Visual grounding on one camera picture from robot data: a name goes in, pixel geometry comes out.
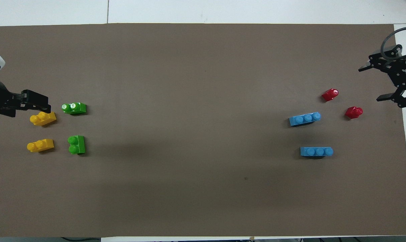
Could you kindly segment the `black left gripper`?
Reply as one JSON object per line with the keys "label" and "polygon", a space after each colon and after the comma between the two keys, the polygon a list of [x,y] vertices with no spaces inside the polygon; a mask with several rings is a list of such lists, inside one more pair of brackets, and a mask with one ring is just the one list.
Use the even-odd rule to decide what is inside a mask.
{"label": "black left gripper", "polygon": [[[51,105],[48,104],[48,97],[38,92],[25,89],[21,92],[23,110],[38,110],[51,113]],[[15,117],[16,110],[22,110],[20,94],[10,92],[5,85],[0,82],[0,115]]]}

